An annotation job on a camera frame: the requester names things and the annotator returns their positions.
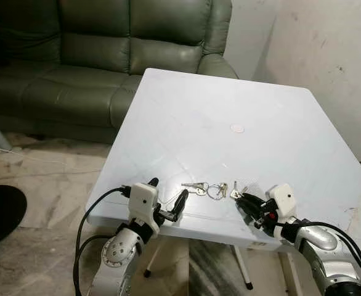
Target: white wall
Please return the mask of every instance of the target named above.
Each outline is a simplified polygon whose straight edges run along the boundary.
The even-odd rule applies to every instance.
[[[252,79],[279,3],[280,0],[232,0],[224,57],[241,79]]]
[[[282,0],[254,78],[309,88],[361,161],[361,0]]]

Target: green leather sofa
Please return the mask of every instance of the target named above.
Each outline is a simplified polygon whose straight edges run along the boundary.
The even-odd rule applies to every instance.
[[[0,129],[112,143],[146,68],[237,78],[230,0],[0,0]]]

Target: key ring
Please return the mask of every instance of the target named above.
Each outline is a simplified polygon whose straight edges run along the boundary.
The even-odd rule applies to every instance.
[[[209,189],[211,189],[211,188],[218,188],[218,189],[220,190],[220,191],[219,191],[219,196],[215,197],[215,196],[212,196],[211,194],[209,194]],[[218,185],[218,184],[209,185],[208,188],[206,189],[206,194],[207,194],[210,198],[212,198],[212,199],[214,199],[214,200],[221,200],[221,199],[224,197],[223,194],[222,194],[221,189],[222,189],[221,186]]]

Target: black cable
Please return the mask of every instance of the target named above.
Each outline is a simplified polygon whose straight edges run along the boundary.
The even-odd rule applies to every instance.
[[[287,224],[287,223],[278,223],[275,222],[275,225],[277,226],[281,226],[281,227],[286,227],[289,225],[294,225],[294,226],[299,226],[299,227],[307,227],[307,226],[323,226],[323,227],[327,227],[330,229],[335,230],[336,232],[340,233],[340,235],[342,235],[343,237],[346,238],[347,243],[345,242],[346,246],[349,248],[351,254],[353,255],[354,259],[356,260],[356,262],[359,264],[360,268],[361,268],[361,250],[359,248],[359,246],[355,243],[355,241],[346,233],[344,232],[342,229],[328,224],[328,223],[324,223],[324,222],[306,222],[306,223],[299,223],[299,224]]]
[[[80,247],[80,243],[81,243],[81,233],[82,233],[82,227],[83,227],[83,223],[85,222],[85,220],[87,219],[87,216],[89,216],[90,212],[93,210],[93,208],[104,198],[106,198],[106,196],[110,195],[111,193],[114,193],[116,191],[120,191],[120,192],[124,192],[125,188],[124,187],[119,187],[119,188],[114,188],[111,189],[109,191],[107,191],[106,193],[104,193],[103,195],[101,195],[91,206],[90,208],[86,211],[86,213],[83,215],[82,220],[79,224],[79,228],[78,228],[78,233],[76,235],[76,244],[75,244],[75,260],[74,260],[74,269],[73,269],[73,277],[74,277],[74,287],[75,287],[75,295],[76,296],[81,296],[81,291],[79,290],[79,264],[77,262],[78,259],[78,254],[79,251],[81,249]]]
[[[75,288],[75,295],[81,296],[81,291],[79,288],[79,260],[81,258],[81,255],[82,255],[82,252],[83,252],[85,246],[87,246],[87,244],[90,243],[91,241],[93,241],[94,239],[110,239],[111,237],[112,236],[104,236],[104,235],[91,236],[88,239],[86,239],[83,242],[82,246],[79,248],[78,253],[76,254],[76,258],[75,258],[74,266],[73,266],[73,272],[72,272],[74,288]]]

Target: tiled floor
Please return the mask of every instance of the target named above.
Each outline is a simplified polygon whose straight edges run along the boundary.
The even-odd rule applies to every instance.
[[[21,189],[26,194],[28,207],[20,227],[0,242],[0,295],[73,295],[71,271],[76,230],[110,146],[65,139],[37,141],[21,134],[6,136],[18,154],[0,153],[0,184]],[[83,235],[112,231],[87,224]],[[82,258],[83,295],[97,270],[103,243],[92,243]],[[229,295],[223,294],[221,288],[210,286],[217,279],[209,273],[207,277],[207,270],[197,272],[199,266],[204,265],[198,244],[191,242],[190,294]],[[167,239],[152,266],[151,278],[146,280],[142,272],[156,245],[157,240],[152,240],[140,259],[132,285],[139,289],[132,289],[132,295],[187,295],[188,240]],[[286,287],[275,254],[249,251],[248,269],[255,286],[250,292],[243,285],[230,248],[210,243],[204,246],[201,252],[208,252],[211,261],[220,266],[215,273],[230,276],[231,284],[241,287],[234,290],[237,295],[285,295]]]

